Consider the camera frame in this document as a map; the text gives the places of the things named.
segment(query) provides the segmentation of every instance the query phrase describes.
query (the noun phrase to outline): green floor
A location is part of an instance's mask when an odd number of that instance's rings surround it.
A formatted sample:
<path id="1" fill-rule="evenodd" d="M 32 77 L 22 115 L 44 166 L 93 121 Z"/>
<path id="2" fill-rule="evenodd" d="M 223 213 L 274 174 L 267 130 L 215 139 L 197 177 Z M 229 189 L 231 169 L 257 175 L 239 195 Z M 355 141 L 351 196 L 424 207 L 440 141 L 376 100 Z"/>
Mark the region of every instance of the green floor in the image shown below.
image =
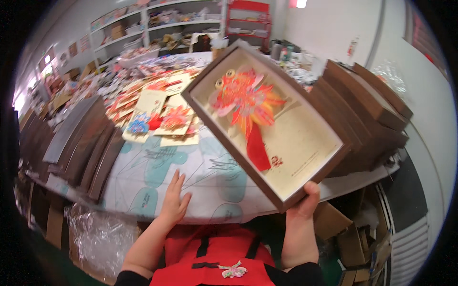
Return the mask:
<path id="1" fill-rule="evenodd" d="M 259 233 L 263 237 L 263 243 L 270 246 L 277 267 L 280 266 L 284 237 L 282 219 L 282 215 L 261 216 L 244 224 L 247 228 Z M 33 235 L 32 243 L 40 262 L 47 271 L 53 272 L 58 285 L 105 285 L 74 266 L 67 254 L 48 243 L 40 234 Z M 328 286 L 336 286 L 341 275 L 341 269 L 337 262 L 338 253 L 335 251 L 336 248 L 323 241 L 318 241 L 317 243 L 320 250 L 319 264 L 323 270 L 326 284 Z"/>

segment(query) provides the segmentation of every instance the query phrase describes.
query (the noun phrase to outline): red paper flower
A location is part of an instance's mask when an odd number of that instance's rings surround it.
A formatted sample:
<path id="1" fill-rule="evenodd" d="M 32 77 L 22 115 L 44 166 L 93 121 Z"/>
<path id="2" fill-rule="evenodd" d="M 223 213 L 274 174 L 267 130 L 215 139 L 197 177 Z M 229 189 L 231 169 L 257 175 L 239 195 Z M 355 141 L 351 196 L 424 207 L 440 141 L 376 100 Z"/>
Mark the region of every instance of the red paper flower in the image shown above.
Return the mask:
<path id="1" fill-rule="evenodd" d="M 161 126 L 162 117 L 159 116 L 158 113 L 151 114 L 151 120 L 148 122 L 150 130 L 156 130 Z"/>
<path id="2" fill-rule="evenodd" d="M 169 113 L 164 116 L 162 126 L 166 129 L 180 128 L 186 125 L 187 115 L 190 108 L 184 108 L 182 105 L 176 108 L 171 108 Z"/>

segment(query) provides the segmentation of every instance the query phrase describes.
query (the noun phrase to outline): red ribbon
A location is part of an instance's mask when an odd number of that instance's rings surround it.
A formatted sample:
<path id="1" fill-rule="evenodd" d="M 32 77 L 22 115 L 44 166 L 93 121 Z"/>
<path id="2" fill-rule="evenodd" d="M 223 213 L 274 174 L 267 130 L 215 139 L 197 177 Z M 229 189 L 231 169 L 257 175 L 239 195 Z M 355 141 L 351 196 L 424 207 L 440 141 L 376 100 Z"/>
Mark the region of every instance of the red ribbon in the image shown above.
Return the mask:
<path id="1" fill-rule="evenodd" d="M 269 157 L 267 157 L 264 142 L 262 141 L 261 131 L 259 130 L 259 126 L 254 122 L 246 142 L 246 153 L 259 171 L 265 171 L 272 167 Z"/>

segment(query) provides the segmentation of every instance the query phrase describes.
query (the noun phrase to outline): plastic wrap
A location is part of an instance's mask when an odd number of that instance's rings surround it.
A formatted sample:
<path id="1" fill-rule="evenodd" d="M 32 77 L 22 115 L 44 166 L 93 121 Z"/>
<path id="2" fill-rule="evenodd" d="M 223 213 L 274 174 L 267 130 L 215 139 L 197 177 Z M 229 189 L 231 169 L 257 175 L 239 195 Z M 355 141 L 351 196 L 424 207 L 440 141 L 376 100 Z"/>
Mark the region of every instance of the plastic wrap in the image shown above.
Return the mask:
<path id="1" fill-rule="evenodd" d="M 407 102 L 407 88 L 402 80 L 396 62 L 386 59 L 381 65 L 375 67 L 372 73 L 380 77 L 404 102 Z"/>
<path id="2" fill-rule="evenodd" d="M 69 228 L 78 248 L 80 263 L 116 277 L 127 251 L 138 237 L 136 221 L 75 203 L 65 209 Z"/>
<path id="3" fill-rule="evenodd" d="M 378 226 L 378 214 L 377 209 L 369 201 L 364 200 L 361 209 L 353 219 L 356 227 L 364 227 L 369 225 L 371 229 L 377 229 Z"/>

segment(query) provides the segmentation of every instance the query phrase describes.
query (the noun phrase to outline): framed paper craft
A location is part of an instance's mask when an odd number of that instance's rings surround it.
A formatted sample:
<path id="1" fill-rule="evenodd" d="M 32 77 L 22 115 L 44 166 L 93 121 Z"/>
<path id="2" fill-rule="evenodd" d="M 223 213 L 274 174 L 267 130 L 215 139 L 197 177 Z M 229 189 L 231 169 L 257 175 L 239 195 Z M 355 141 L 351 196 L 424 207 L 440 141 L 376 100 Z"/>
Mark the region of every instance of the framed paper craft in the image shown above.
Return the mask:
<path id="1" fill-rule="evenodd" d="M 237 40 L 182 93 L 264 194 L 285 212 L 349 152 L 332 114 L 278 66 Z"/>

